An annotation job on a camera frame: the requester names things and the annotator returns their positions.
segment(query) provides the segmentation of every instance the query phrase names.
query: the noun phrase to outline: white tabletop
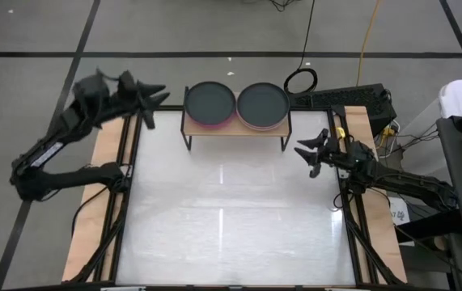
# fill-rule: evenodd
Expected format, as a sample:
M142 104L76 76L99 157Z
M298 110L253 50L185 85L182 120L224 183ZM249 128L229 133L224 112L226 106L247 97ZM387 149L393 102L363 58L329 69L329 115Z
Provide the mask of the white tabletop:
M316 179L293 151L328 128L324 112L292 112L279 137L193 137L180 112L143 127L117 283L354 285L335 169Z

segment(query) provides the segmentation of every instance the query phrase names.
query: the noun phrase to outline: black keyboard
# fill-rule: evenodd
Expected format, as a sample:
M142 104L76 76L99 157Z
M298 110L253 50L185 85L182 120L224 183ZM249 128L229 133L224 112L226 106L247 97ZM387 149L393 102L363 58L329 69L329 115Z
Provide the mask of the black keyboard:
M331 105L365 106L367 114L376 116L383 112L388 101L382 84L347 87L292 95L293 107L328 108Z

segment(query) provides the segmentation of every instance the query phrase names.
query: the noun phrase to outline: gray floor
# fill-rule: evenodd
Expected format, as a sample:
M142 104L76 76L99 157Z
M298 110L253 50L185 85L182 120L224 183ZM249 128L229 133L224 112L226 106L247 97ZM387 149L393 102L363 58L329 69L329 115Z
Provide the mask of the gray floor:
M44 134L93 3L98 0L0 0L0 257L19 208L9 185L10 163ZM447 0L462 31L462 0ZM359 52L375 0L316 0L308 52ZM266 0L100 0L85 52L300 52L311 2L279 13ZM462 53L439 0L385 0L368 52L403 53L367 58L362 84L381 82L392 91L402 126L442 85L462 78L462 57L412 58L409 53ZM9 52L51 53L49 58ZM68 54L59 57L56 53ZM184 86L215 80L233 91L266 81L282 85L299 64L290 57L84 57L75 79L100 67L108 74L131 70L144 82L168 86L169 104L180 104ZM353 86L358 59L307 58L319 74L317 89ZM294 90L309 80L294 80ZM64 150L51 171L78 168L91 158L88 139ZM70 242L70 220L82 189L35 204L8 273L5 288L60 282Z

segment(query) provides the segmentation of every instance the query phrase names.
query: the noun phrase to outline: dark gray plate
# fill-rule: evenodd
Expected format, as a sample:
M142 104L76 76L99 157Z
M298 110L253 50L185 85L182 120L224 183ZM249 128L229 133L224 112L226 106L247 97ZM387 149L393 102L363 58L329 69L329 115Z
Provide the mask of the dark gray plate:
M248 86L239 94L239 117L255 129L269 129L283 121L290 110L285 92L267 82Z
M219 125L234 114L236 98L231 89L219 82L201 82L189 89L184 107L197 123Z

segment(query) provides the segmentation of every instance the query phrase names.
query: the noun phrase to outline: wooden shelf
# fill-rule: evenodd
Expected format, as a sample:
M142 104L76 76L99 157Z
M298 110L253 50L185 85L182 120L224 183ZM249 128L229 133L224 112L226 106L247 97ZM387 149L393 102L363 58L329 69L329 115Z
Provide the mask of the wooden shelf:
M290 135L290 113L286 119L275 129L255 130L247 127L238 116L225 126L217 129L208 129L198 125L187 114L184 114L184 134L186 136L245 136L245 137L288 137Z

